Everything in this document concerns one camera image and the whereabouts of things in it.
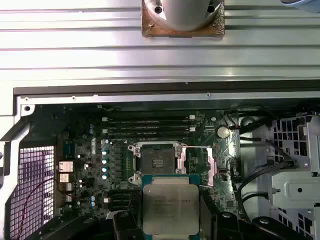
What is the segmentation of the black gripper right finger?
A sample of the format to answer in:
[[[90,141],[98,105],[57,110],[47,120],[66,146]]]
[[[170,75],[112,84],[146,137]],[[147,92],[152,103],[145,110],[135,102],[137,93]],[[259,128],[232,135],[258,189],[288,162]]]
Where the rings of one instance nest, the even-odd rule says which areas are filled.
[[[200,228],[207,240],[274,240],[275,237],[227,211],[207,194],[200,195]]]

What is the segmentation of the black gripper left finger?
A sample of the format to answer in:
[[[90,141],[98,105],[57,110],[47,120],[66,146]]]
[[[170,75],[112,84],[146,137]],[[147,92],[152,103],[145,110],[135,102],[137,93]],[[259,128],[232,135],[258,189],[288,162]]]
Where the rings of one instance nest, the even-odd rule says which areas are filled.
[[[120,211],[113,218],[80,216],[46,235],[47,240],[142,240],[135,217]]]

